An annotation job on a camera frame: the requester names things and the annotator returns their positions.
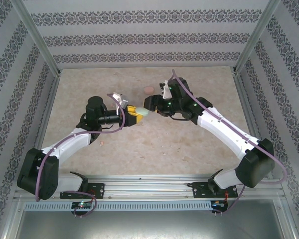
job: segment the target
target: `patterned wallpaper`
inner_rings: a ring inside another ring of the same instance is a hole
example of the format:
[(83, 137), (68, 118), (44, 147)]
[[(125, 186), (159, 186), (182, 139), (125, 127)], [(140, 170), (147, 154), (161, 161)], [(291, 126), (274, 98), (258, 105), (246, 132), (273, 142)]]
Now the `patterned wallpaper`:
[(234, 66), (268, 0), (24, 3), (59, 68), (84, 68)]
[(8, 0), (0, 0), (0, 233), (54, 77)]
[(287, 168), (284, 189), (299, 232), (299, 0), (280, 2), (240, 74), (261, 138), (275, 142)]

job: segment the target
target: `beige tabletop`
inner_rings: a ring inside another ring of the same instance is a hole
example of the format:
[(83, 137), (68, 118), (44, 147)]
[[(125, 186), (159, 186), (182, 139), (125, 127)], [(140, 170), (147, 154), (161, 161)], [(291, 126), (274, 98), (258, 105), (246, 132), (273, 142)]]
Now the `beige tabletop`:
[[(85, 112), (87, 100), (100, 96), (114, 109), (106, 93), (117, 92), (129, 104), (142, 106), (143, 88), (171, 77), (171, 67), (65, 69), (62, 72), (43, 147), (68, 135)], [(229, 67), (174, 67), (196, 97), (204, 97), (232, 123), (248, 132)], [(237, 165), (235, 154), (207, 130), (192, 122), (173, 121), (150, 112), (139, 124), (103, 134), (61, 165), (61, 172), (85, 175), (211, 174)]]

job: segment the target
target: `yellow object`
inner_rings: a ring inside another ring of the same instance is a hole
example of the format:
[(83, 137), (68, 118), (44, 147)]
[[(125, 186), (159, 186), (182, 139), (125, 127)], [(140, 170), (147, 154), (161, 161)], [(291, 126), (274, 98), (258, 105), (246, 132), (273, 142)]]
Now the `yellow object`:
[(135, 106), (127, 106), (128, 113), (132, 116), (136, 116), (136, 123), (140, 122), (143, 119), (143, 116), (140, 114), (135, 113), (136, 107)]

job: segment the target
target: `pink object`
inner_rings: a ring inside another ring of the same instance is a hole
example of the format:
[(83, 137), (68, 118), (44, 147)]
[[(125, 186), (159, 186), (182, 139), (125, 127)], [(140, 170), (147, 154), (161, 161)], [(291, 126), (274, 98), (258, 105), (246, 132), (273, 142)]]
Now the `pink object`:
[(154, 87), (153, 86), (146, 86), (144, 87), (144, 93), (147, 95), (151, 95), (154, 93)]

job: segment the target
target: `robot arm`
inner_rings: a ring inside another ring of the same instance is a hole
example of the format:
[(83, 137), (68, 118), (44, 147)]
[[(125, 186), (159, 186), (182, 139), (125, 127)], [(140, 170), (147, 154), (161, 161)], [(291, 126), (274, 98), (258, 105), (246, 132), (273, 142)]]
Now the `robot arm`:
[[(136, 107), (128, 105), (128, 101), (123, 95), (114, 93), (113, 97), (124, 109), (124, 127), (135, 125), (143, 118), (142, 115), (135, 112)], [(119, 113), (118, 107), (116, 110), (107, 110), (101, 97), (91, 97), (80, 122), (68, 135), (74, 135), (73, 137), (67, 137), (68, 139), (64, 140), (57, 148), (55, 145), (58, 142), (41, 150), (33, 148), (28, 151), (17, 180), (18, 187), (35, 194), (38, 170), (42, 160), (51, 149), (54, 149), (47, 157), (40, 177), (39, 198), (46, 200), (55, 192), (86, 192), (88, 179), (85, 176), (75, 172), (59, 175), (59, 167), (75, 152), (93, 143), (100, 135), (99, 133), (90, 134), (88, 131), (102, 131), (102, 125), (115, 123), (120, 126), (123, 123), (123, 117)]]
[[(180, 80), (189, 90), (187, 82), (183, 78), (180, 78)], [(172, 119), (174, 119), (172, 116), (175, 113), (180, 113), (184, 120), (190, 120), (194, 124), (210, 131), (238, 157), (236, 167), (220, 170), (208, 180), (208, 187), (213, 193), (238, 184), (244, 184), (253, 188), (274, 168), (275, 164), (270, 158), (247, 142), (252, 141), (273, 155), (273, 145), (269, 140), (259, 141), (257, 138), (248, 135), (222, 117), (217, 109), (206, 99), (202, 97), (197, 98), (206, 108), (221, 117), (221, 120), (217, 120), (198, 105), (176, 79), (165, 81), (160, 84), (160, 87), (163, 90), (163, 95), (154, 95), (146, 98), (144, 101), (146, 109), (156, 111), (158, 114), (164, 117), (171, 117)], [(246, 141), (238, 136), (221, 121), (229, 123), (248, 140)]]

